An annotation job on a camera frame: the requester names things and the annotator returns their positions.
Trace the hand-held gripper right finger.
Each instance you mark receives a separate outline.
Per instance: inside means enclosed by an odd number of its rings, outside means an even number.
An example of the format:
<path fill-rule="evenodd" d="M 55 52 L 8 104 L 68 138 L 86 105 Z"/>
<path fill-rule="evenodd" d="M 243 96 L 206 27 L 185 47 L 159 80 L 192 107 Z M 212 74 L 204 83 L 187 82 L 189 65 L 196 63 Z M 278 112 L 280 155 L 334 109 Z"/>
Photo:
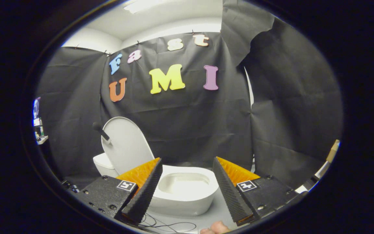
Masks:
<path fill-rule="evenodd" d="M 213 172 L 233 222 L 238 226 L 263 219 L 301 200 L 301 194 L 274 176 L 259 176 L 215 157 Z"/>

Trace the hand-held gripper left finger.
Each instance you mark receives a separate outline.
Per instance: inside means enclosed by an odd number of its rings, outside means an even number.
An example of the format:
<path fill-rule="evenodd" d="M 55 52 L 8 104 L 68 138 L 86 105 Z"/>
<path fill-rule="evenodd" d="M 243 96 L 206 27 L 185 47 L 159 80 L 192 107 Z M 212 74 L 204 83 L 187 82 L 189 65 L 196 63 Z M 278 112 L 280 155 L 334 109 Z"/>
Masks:
<path fill-rule="evenodd" d="M 138 225 L 152 201 L 162 172 L 162 160 L 155 158 L 118 177 L 101 176 L 75 196 L 107 217 Z"/>

